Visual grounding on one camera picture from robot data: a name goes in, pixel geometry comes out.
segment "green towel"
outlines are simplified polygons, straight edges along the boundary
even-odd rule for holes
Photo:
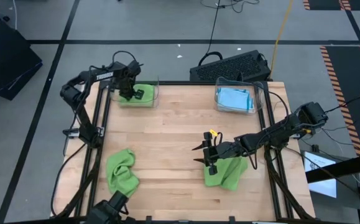
[[[106,180],[112,194],[118,190],[129,198],[136,191],[139,181],[130,170],[135,161],[136,157],[130,149],[124,149],[108,158]]]
[[[154,105],[155,86],[147,84],[135,84],[134,91],[143,90],[144,95],[141,100],[137,100],[132,97],[130,100],[126,100],[124,97],[119,97],[120,106],[137,106],[137,107],[152,107]]]
[[[243,157],[218,159],[216,164],[218,173],[209,175],[209,167],[205,166],[205,185],[208,187],[220,185],[224,189],[236,190],[239,178],[247,169],[247,162]]]

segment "blue towel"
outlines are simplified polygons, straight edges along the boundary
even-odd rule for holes
[[[249,90],[222,87],[217,89],[219,110],[250,111],[254,109],[254,100]]]

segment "transparent bin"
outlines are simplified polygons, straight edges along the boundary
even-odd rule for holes
[[[143,91],[142,98],[133,96],[130,100],[119,95],[119,90],[110,91],[112,101],[115,101],[122,108],[155,108],[158,105],[159,78],[156,81],[137,82],[134,91]]]
[[[219,77],[216,80],[216,110],[251,114],[263,107],[261,82],[239,82]]]

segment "concrete floor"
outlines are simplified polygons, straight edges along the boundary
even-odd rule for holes
[[[18,0],[18,31],[28,40],[60,40],[75,0]],[[205,4],[215,1],[205,0]],[[214,39],[275,40],[288,5],[287,0],[261,0],[258,5],[244,6],[240,14],[230,8],[219,11]],[[14,18],[12,1],[0,0],[0,13]],[[360,11],[353,12],[360,27]],[[179,40],[172,44],[66,44],[53,79],[47,75],[56,51],[56,44],[35,44],[32,49],[44,66],[13,101],[0,98],[0,206],[9,185],[17,159],[28,134],[40,94],[46,82],[52,82],[37,130],[27,155],[22,175],[9,207],[6,222],[48,218],[50,197],[57,171],[62,164],[64,136],[72,111],[59,97],[61,86],[86,70],[88,65],[108,64],[117,50],[132,52],[144,63],[139,80],[188,80],[189,68],[197,65],[207,44],[182,44],[181,39],[208,40],[215,10],[203,7],[198,0],[82,0],[70,28],[68,40]],[[284,40],[357,40],[344,11],[307,11],[297,0],[282,35]],[[273,45],[214,44],[224,57],[257,49],[270,62]],[[118,61],[130,58],[118,55]],[[285,82],[291,109],[317,101],[324,109],[338,103],[319,45],[280,45],[273,74],[275,81]],[[340,111],[330,113],[328,129],[345,126]],[[339,129],[331,135],[351,143],[348,132]],[[337,144],[323,133],[310,144],[340,156]],[[300,141],[300,147],[309,146]],[[342,146],[344,157],[355,157],[352,147]],[[355,209],[340,205],[328,207],[313,198],[318,218],[325,221],[358,223]]]

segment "black box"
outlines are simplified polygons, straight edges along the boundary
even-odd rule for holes
[[[218,77],[242,82],[266,81],[267,61],[257,50],[197,66],[190,70],[190,81],[215,81]]]
[[[41,66],[25,38],[0,20],[0,96],[12,100]]]

